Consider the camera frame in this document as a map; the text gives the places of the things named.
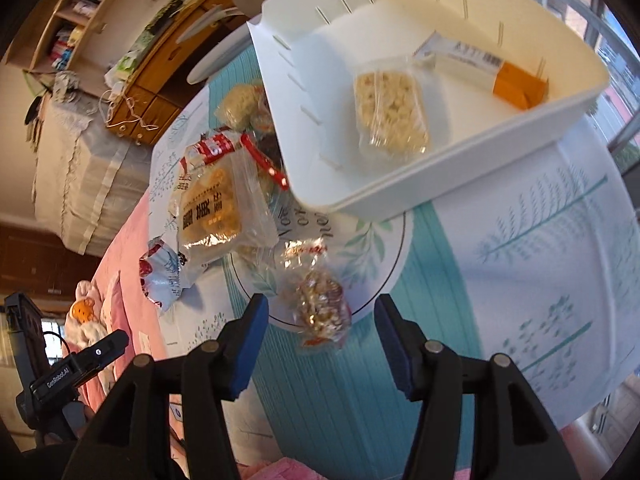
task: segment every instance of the wooden desk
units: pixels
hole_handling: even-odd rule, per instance
[[[147,130],[140,122],[134,122],[112,126],[110,131],[120,137],[130,137],[137,144],[155,144],[164,134],[204,85],[189,85],[186,81],[188,73],[209,50],[247,20],[245,16],[233,16],[205,28],[181,44],[176,43],[185,30],[216,5],[224,9],[234,7],[232,0],[196,0],[183,9],[127,81],[124,96],[133,99],[133,111],[145,124],[154,124],[159,129]],[[126,101],[121,98],[111,123],[133,119]]]

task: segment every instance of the wooden drawer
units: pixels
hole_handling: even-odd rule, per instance
[[[236,6],[233,0],[205,0],[200,4],[201,7],[204,7],[207,10],[212,9],[216,5],[222,5],[223,9]]]
[[[127,90],[127,97],[132,98],[134,101],[133,111],[135,111],[137,115],[142,116],[156,96],[148,90],[145,90],[144,88],[132,85],[131,88]],[[135,120],[135,118],[133,117],[133,115],[131,115],[126,101],[124,99],[121,99],[117,105],[116,112],[114,113],[113,119],[111,120],[111,124],[118,124],[122,121],[133,120]],[[120,124],[119,126],[110,126],[109,131],[119,137],[130,137],[136,126],[138,126],[137,122],[125,123]]]
[[[217,26],[207,27],[195,36],[181,44],[175,43],[182,33],[204,14],[201,8],[195,9],[170,37],[156,50],[150,53],[152,59],[142,69],[142,73],[136,79],[136,85],[142,86],[153,93],[158,93],[162,86],[169,80],[191,53],[206,40],[207,36],[216,30]]]
[[[157,130],[147,130],[140,123],[136,124],[131,137],[136,143],[154,144],[164,131],[169,127],[170,121],[180,113],[180,108],[172,105],[169,101],[156,97],[142,115],[145,124],[154,124],[159,126]]]

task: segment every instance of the white plastic box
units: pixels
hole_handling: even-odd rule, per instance
[[[533,0],[266,0],[250,25],[291,189],[301,204],[382,220],[553,140],[607,87],[600,59]],[[358,65],[408,56],[437,30],[548,78],[520,112],[445,73],[423,86],[433,150],[406,166],[358,148]]]

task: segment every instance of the barcode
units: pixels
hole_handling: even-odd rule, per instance
[[[484,54],[484,57],[482,58],[482,60],[493,66],[500,66],[502,64],[502,60],[499,57],[489,53]]]

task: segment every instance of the screw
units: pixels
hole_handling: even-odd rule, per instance
[[[443,344],[435,339],[428,340],[424,344],[424,347],[427,349],[427,352],[431,352],[432,354],[439,354],[444,350]]]
[[[147,354],[136,355],[133,358],[133,364],[138,368],[144,368],[151,362],[151,356]]]
[[[508,355],[505,354],[496,354],[494,356],[494,363],[496,363],[499,367],[508,368],[511,364],[511,359]]]
[[[220,348],[220,343],[217,341],[205,341],[200,348],[207,354],[213,354],[213,352],[218,351],[218,348]]]

